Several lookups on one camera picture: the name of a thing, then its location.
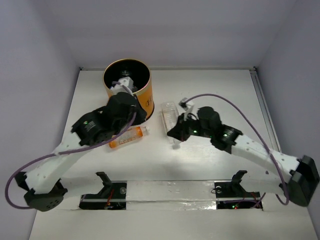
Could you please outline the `slim clear plastic bottle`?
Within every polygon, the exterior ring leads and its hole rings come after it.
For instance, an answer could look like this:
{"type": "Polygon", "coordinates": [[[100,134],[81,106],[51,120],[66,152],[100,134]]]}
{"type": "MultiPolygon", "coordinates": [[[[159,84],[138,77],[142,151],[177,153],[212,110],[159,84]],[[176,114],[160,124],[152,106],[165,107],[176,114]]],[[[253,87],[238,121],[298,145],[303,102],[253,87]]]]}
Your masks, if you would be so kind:
{"type": "Polygon", "coordinates": [[[121,78],[126,78],[126,77],[132,78],[132,75],[133,75],[133,73],[130,69],[123,69],[120,71],[121,78]]]}

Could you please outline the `orange label plastic bottle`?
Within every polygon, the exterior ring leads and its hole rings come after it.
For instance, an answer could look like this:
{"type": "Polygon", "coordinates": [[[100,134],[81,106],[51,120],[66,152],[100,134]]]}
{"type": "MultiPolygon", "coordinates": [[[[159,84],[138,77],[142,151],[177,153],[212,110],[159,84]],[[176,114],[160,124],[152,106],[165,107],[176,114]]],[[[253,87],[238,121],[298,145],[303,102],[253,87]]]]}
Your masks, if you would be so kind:
{"type": "Polygon", "coordinates": [[[140,138],[148,135],[150,133],[150,128],[148,126],[137,126],[128,129],[121,136],[117,137],[115,140],[108,143],[111,149],[115,149],[121,145],[128,144],[130,142],[139,140],[140,138]]]}

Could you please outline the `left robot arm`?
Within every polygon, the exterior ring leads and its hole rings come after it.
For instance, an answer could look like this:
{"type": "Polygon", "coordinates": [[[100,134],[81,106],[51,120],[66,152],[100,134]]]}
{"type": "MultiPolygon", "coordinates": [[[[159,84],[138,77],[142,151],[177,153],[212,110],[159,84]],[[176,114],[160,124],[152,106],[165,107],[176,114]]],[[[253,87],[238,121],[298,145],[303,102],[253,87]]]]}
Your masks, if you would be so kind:
{"type": "Polygon", "coordinates": [[[74,189],[64,186],[63,175],[86,153],[116,140],[146,116],[134,93],[119,92],[105,106],[80,117],[53,153],[31,162],[39,163],[36,168],[21,168],[13,175],[17,185],[26,191],[26,208],[41,212],[56,208],[74,189]]]}

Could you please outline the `square clear plastic bottle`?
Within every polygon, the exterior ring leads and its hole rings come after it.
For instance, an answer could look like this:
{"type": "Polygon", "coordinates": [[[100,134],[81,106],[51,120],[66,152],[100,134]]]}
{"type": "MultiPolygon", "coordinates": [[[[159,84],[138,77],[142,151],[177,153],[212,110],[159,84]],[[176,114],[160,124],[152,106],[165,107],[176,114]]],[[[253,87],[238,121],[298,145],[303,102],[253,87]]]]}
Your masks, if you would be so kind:
{"type": "Polygon", "coordinates": [[[179,117],[177,106],[173,101],[166,101],[161,103],[160,107],[165,136],[174,150],[179,149],[181,142],[167,135],[169,130],[171,130],[177,124],[179,117]]]}

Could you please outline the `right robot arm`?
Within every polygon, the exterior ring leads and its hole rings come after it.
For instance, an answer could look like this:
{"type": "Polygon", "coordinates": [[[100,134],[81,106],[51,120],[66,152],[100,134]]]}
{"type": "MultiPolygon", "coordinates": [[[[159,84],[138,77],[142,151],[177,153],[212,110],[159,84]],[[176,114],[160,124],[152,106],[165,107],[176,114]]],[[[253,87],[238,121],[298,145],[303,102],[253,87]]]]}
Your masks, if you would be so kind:
{"type": "Polygon", "coordinates": [[[167,135],[181,142],[185,142],[190,136],[209,138],[216,149],[249,160],[276,175],[274,180],[264,183],[246,182],[248,171],[239,170],[230,182],[230,190],[235,196],[242,196],[247,191],[287,193],[290,202],[307,207],[320,182],[313,158],[307,155],[298,158],[266,150],[265,146],[250,139],[240,130],[223,124],[219,113],[209,106],[199,108],[196,119],[187,113],[181,114],[167,135]]]}

